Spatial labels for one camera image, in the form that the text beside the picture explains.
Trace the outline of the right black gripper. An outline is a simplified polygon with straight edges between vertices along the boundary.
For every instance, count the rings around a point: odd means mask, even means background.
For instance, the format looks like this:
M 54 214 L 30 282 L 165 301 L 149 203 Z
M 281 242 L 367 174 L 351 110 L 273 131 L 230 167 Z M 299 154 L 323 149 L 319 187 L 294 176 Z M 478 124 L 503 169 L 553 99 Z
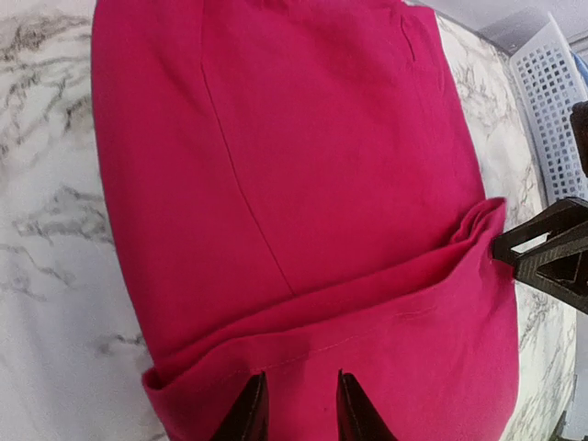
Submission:
M 588 176 L 588 102 L 571 108 L 571 127 Z M 514 279 L 587 312 L 587 201 L 556 201 L 531 220 L 497 236 L 492 257 L 514 270 Z

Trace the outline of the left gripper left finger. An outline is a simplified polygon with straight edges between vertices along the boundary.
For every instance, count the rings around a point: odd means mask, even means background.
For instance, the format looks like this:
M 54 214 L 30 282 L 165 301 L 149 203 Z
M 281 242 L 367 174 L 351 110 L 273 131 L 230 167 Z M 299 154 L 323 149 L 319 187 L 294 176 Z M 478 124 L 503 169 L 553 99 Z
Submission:
M 266 373 L 249 378 L 213 441 L 266 441 L 269 426 L 269 392 Z

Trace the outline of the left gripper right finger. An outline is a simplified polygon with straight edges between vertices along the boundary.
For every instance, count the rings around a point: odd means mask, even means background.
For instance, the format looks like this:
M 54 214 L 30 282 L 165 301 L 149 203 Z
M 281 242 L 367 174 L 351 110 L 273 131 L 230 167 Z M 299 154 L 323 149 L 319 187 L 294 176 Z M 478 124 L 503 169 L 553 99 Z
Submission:
M 356 377 L 340 370 L 336 417 L 341 441 L 397 441 Z

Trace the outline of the magenta t-shirt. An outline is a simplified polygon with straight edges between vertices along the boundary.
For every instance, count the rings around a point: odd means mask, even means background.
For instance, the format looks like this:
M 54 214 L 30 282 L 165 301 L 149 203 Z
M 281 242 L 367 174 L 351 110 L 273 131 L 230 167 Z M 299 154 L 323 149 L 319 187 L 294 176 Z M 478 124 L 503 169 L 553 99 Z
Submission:
M 340 371 L 400 440 L 497 440 L 515 287 L 435 12 L 402 1 L 100 1 L 96 144 L 172 440 L 256 374 L 272 440 L 335 440 Z

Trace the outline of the white plastic laundry basket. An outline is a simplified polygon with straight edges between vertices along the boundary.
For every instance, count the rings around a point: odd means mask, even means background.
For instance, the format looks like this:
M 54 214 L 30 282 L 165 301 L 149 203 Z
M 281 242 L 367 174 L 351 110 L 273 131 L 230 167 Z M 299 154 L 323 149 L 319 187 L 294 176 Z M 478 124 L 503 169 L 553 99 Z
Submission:
M 525 8 L 480 30 L 509 56 L 509 67 L 532 133 L 548 203 L 587 198 L 587 177 L 571 125 L 587 84 L 555 18 Z

